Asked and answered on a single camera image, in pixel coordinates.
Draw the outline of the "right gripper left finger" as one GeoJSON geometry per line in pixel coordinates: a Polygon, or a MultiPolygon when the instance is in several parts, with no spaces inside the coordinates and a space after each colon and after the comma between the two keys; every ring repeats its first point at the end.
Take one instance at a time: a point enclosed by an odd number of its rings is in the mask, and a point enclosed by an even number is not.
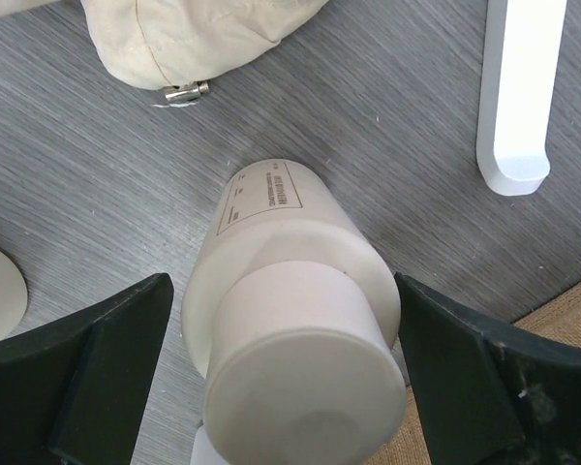
{"type": "Polygon", "coordinates": [[[130,463],[173,297],[157,273],[0,341],[0,464],[130,463]]]}

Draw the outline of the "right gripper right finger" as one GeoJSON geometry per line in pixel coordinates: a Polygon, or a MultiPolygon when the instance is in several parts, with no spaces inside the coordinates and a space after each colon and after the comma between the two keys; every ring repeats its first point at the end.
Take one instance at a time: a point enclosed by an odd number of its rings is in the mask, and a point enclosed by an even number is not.
{"type": "Polygon", "coordinates": [[[434,464],[581,464],[581,349],[395,276],[400,341],[434,464]]]}

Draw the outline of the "cream bottle beige cap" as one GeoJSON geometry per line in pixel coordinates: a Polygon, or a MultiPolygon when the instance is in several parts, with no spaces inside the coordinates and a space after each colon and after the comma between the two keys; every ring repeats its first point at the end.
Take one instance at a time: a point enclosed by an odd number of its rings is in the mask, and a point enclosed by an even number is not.
{"type": "Polygon", "coordinates": [[[205,380],[195,464],[360,464],[406,409],[393,274],[321,179],[284,159],[226,185],[183,297],[205,380]]]}

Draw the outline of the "brown canvas bag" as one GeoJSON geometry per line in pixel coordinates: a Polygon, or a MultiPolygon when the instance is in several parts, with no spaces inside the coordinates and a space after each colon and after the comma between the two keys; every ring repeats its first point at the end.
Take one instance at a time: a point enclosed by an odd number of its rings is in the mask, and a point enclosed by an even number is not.
{"type": "MultiPolygon", "coordinates": [[[[514,323],[532,333],[581,348],[581,282],[514,323]]],[[[413,388],[407,387],[403,422],[369,465],[430,465],[413,388]]]]}

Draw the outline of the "beige cloth garment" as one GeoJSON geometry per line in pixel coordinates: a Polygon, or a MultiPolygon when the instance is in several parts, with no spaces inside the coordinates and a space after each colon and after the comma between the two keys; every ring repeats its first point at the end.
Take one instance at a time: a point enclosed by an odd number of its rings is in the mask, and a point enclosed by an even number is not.
{"type": "Polygon", "coordinates": [[[138,89],[208,81],[251,63],[314,17],[322,0],[84,1],[107,72],[138,89]]]}

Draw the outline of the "white garment rack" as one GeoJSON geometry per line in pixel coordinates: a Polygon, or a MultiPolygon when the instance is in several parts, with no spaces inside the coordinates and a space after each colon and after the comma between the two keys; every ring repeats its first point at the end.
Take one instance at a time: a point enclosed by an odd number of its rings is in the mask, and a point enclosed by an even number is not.
{"type": "Polygon", "coordinates": [[[498,195],[530,195],[550,173],[546,138],[566,5],[487,4],[475,154],[498,195]]]}

